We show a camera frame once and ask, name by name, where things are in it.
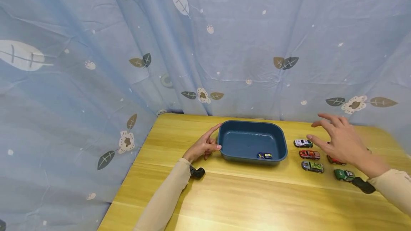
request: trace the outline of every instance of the blue curtain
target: blue curtain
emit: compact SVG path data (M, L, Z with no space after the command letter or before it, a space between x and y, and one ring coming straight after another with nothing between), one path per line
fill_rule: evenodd
M409 0L0 0L0 230L95 230L163 112L411 146Z

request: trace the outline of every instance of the plastic bin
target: plastic bin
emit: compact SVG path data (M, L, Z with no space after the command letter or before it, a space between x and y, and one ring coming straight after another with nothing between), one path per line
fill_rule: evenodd
M221 155L228 161L276 165L287 156L282 129L266 122L228 120L218 134ZM260 159L258 153L271 153L272 159Z

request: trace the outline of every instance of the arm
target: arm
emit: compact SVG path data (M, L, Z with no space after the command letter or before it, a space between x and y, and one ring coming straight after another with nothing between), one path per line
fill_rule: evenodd
M190 163L181 158L154 193L133 231L162 231L173 215L178 198L191 177Z
M327 144L311 134L308 134L307 138L331 157L354 165L370 178L368 182L390 203L411 216L411 178L403 171L391 169L381 157L368 152L345 117L329 114L318 116L330 122L322 119L311 126L322 126L330 135L331 142Z
M221 149L221 145L217 145L215 139L210 138L220 126L221 123L207 131L184 153L183 158L178 160L168 177L148 202L133 231L163 231L166 228L179 196L191 177L191 164L200 156L204 155L206 160L213 151Z

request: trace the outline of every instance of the white dot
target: white dot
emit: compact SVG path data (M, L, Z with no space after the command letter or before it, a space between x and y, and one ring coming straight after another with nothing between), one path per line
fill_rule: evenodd
M96 198L96 193L91 193L91 194L89 194L86 199L87 199L87 201L88 201L88 200L92 200L92 199L94 199L94 198Z

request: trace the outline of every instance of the toy car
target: toy car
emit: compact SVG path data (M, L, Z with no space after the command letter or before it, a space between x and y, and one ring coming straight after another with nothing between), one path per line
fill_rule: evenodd
M348 170L335 169L334 174L336 179L340 181L351 182L355 178L354 173Z
M301 163L301 167L305 171L312 171L312 172L317 172L317 173L324 172L324 166L321 163L314 163L313 161L303 161Z
M311 148L311 147L313 147L313 143L309 140L306 140L306 139L296 139L296 140L294 140L294 145L298 148L301 148L301 147Z
M303 159L319 160L320 153L317 151L312 151L312 150L301 150L300 157Z
M331 164L339 164L339 165L347 165L346 163L342 163L341 161L335 159L335 158L331 158L331 156L327 155L327 159Z
M273 155L271 153L257 153L257 158L259 159L273 159Z

